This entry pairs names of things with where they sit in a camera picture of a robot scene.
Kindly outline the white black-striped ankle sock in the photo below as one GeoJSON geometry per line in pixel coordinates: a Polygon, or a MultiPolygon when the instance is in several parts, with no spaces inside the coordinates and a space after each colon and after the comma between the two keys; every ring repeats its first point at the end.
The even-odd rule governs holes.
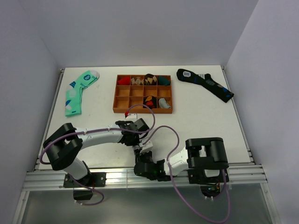
{"type": "Polygon", "coordinates": [[[133,151],[134,151],[134,152],[135,152],[135,151],[140,152],[140,150],[141,150],[141,147],[140,147],[139,145],[132,146],[132,148],[133,148],[133,151]]]}

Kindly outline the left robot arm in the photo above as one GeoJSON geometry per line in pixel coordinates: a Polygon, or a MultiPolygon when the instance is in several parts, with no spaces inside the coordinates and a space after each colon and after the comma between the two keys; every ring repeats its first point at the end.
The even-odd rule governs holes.
{"type": "Polygon", "coordinates": [[[149,129],[143,119],[135,122],[116,121],[110,126],[90,130],[65,123],[43,143],[43,147],[53,170],[63,170],[79,186],[86,186],[92,175],[86,163],[77,158],[80,150],[106,143],[138,146],[141,143],[139,134],[146,133],[149,129]]]}

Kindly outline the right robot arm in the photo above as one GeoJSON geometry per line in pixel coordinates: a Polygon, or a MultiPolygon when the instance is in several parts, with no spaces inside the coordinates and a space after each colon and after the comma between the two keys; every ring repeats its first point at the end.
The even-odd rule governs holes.
{"type": "Polygon", "coordinates": [[[222,138],[196,138],[185,141],[185,147],[168,160],[154,162],[152,143],[134,147],[134,174],[151,181],[170,181],[187,171],[190,184],[209,185],[228,181],[229,167],[222,138]]]}

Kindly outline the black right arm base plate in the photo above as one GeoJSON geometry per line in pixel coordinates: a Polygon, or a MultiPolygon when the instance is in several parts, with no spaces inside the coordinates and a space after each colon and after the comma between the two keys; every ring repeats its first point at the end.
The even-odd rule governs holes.
{"type": "Polygon", "coordinates": [[[190,184],[199,185],[215,185],[217,183],[229,182],[228,171],[222,170],[204,170],[204,169],[189,169],[187,170],[190,184]]]}

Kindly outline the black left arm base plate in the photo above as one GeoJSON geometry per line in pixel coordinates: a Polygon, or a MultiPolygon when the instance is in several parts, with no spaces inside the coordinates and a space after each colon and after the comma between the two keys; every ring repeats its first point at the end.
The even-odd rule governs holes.
{"type": "Polygon", "coordinates": [[[104,187],[106,184],[106,173],[105,172],[93,172],[87,176],[79,179],[73,180],[69,174],[65,175],[63,187],[64,188],[79,188],[80,185],[87,187],[104,187]]]}

